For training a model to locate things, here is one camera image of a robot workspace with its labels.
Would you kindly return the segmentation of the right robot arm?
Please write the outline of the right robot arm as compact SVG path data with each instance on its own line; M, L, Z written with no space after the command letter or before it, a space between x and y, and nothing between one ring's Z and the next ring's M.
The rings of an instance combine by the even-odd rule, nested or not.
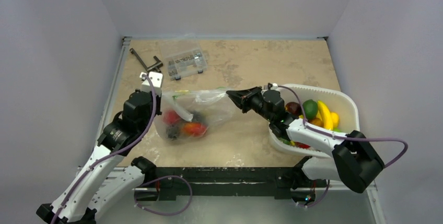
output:
M341 181L350 190L362 193L386 168L386 164L361 132L354 130L345 134L334 131L331 112L323 101L317 101L323 127L287 112L278 90L263 91L259 87L249 90L228 90L227 96L247 113L253 110L269 122L273 136L289 142L308 145L325 153L328 158L306 156L293 172L294 181L301 186L312 180Z

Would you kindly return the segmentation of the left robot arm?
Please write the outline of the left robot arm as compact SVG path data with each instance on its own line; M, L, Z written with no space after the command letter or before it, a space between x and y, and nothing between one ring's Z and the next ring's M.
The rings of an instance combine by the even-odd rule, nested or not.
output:
M45 223L88 223L95 219L97 193L109 173L126 157L160 115L161 91L135 90L123 109L103 129L87 163L68 188L52 203L41 204L36 214Z

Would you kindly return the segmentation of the clear plastic bag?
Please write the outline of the clear plastic bag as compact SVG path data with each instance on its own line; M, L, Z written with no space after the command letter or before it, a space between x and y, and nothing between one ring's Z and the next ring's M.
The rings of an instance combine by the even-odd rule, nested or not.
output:
M237 107L226 95L226 89L213 90L176 90L165 91L161 97L161 111L175 110L182 120L175 125L183 126L187 122L200 122L207 125L208 132L231 120L237 113ZM164 140L184 141L201 137L187 137L181 133L180 138L169 140L162 115L156 117L154 125L157 134Z

